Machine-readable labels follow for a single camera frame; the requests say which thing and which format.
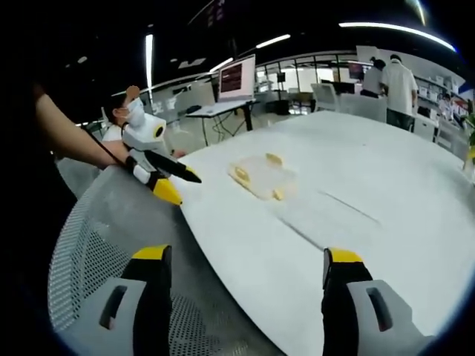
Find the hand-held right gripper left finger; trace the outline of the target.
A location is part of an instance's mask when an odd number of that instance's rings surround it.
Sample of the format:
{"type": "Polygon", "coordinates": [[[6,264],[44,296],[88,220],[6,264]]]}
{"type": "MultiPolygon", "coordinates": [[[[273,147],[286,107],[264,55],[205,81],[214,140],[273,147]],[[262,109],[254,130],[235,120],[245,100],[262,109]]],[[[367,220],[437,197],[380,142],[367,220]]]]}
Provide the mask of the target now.
{"type": "Polygon", "coordinates": [[[82,307],[79,340],[85,355],[168,355],[171,320],[168,244],[146,247],[82,307]]]}

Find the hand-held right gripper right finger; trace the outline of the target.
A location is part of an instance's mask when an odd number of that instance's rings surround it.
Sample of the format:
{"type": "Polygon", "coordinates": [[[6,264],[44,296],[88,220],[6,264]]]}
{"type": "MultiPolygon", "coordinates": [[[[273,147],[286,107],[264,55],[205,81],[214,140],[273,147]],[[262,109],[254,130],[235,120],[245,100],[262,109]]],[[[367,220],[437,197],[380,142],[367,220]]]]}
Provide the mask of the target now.
{"type": "Polygon", "coordinates": [[[375,280],[356,253],[324,249],[324,355],[419,355],[432,342],[413,322],[412,308],[375,280]]]}

